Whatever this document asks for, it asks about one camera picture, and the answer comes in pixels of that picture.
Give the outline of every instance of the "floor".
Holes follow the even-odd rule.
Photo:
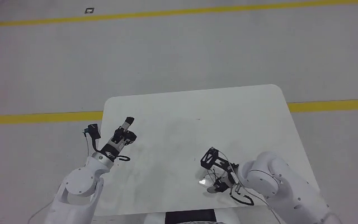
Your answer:
[[[290,2],[0,0],[0,116],[100,111],[112,96],[269,83],[287,102],[358,99],[358,1]],[[254,4],[260,10],[230,10]],[[220,6],[230,7],[187,10]],[[155,13],[79,22],[87,7],[94,15]],[[358,111],[292,116],[322,194],[343,223],[354,223]],[[25,223],[83,165],[81,130],[91,123],[100,120],[0,123],[1,224]],[[243,224],[275,223],[266,208],[237,212]],[[144,216],[92,223],[141,224]]]

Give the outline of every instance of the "table top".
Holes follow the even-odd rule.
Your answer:
[[[200,159],[211,147],[230,162],[281,156],[318,188],[282,91],[275,85],[113,97],[106,101],[102,148],[127,116],[138,137],[104,174],[96,216],[245,206],[228,192],[208,194],[198,182]],[[254,199],[255,205],[263,203]]]

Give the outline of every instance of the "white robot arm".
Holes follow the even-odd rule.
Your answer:
[[[215,159],[219,159],[220,163],[216,164],[213,161]],[[262,194],[267,204],[287,224],[341,223],[319,191],[273,152],[263,152],[255,161],[237,166],[218,157],[218,150],[211,148],[203,157],[201,165],[205,168],[217,165],[227,172],[214,186],[208,188],[209,193],[223,192],[239,184]]]
[[[88,157],[84,167],[73,170],[62,181],[45,219],[45,224],[90,224],[103,189],[100,176],[110,171],[114,160],[124,146],[135,141],[136,135],[128,131],[134,118],[128,117],[102,150]],[[68,202],[68,194],[92,198],[88,204]]]

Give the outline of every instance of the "white cable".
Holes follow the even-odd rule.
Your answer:
[[[277,215],[275,214],[274,210],[272,210],[272,208],[269,206],[269,204],[267,204],[267,202],[265,202],[264,200],[262,200],[259,196],[250,193],[250,192],[246,189],[246,187],[244,187],[244,185],[241,183],[239,177],[236,175],[235,170],[234,170],[233,166],[231,165],[231,163],[230,163],[229,159],[227,158],[227,156],[226,156],[222,151],[220,151],[220,150],[218,150],[218,151],[219,151],[219,152],[226,158],[226,160],[228,161],[228,163],[229,163],[229,165],[230,165],[230,168],[231,168],[231,170],[232,170],[232,173],[235,175],[235,177],[236,177],[237,180],[239,181],[239,184],[242,186],[242,188],[243,188],[248,194],[250,194],[251,196],[254,196],[255,198],[258,198],[260,201],[264,202],[264,204],[267,205],[268,209],[269,209],[269,210],[272,212],[272,214],[275,216],[275,218],[277,219],[278,223],[281,224],[281,221],[279,220],[279,218],[278,218]]]
[[[87,136],[86,137],[86,143],[87,143],[87,157],[90,156],[90,148],[88,146],[88,139]],[[30,221],[32,220],[32,218],[34,218],[38,213],[40,213],[42,210],[44,210],[47,206],[49,206],[52,203],[53,199],[46,204],[45,206],[43,206],[42,208],[40,208],[37,212],[35,212],[34,214],[32,214],[32,216],[27,220],[27,224],[30,224]]]

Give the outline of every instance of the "yellow line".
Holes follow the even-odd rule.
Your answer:
[[[308,2],[286,2],[274,4],[256,4],[256,5],[242,5],[242,6],[222,6],[212,8],[192,8],[185,10],[168,10],[168,11],[154,11],[154,12],[135,12],[125,14],[111,14],[98,16],[82,16],[72,18],[46,18],[42,20],[21,20],[21,21],[2,21],[0,26],[26,26],[39,24],[57,24],[62,22],[89,22],[99,20],[120,20],[125,18],[143,18],[156,16],[177,16],[187,14],[202,14],[202,13],[218,13],[218,12],[237,12],[250,10],[270,10],[281,8],[300,8],[300,7],[315,7],[315,6],[332,6],[338,4],[358,4],[358,0],[318,0]]]
[[[358,100],[289,102],[287,105],[291,113],[358,110]],[[102,115],[102,111],[0,115],[0,124],[80,122],[102,120]]]
[[[287,105],[291,113],[358,110],[358,100],[289,102]]]
[[[80,122],[84,120],[102,120],[102,115],[102,111],[0,115],[0,124]]]

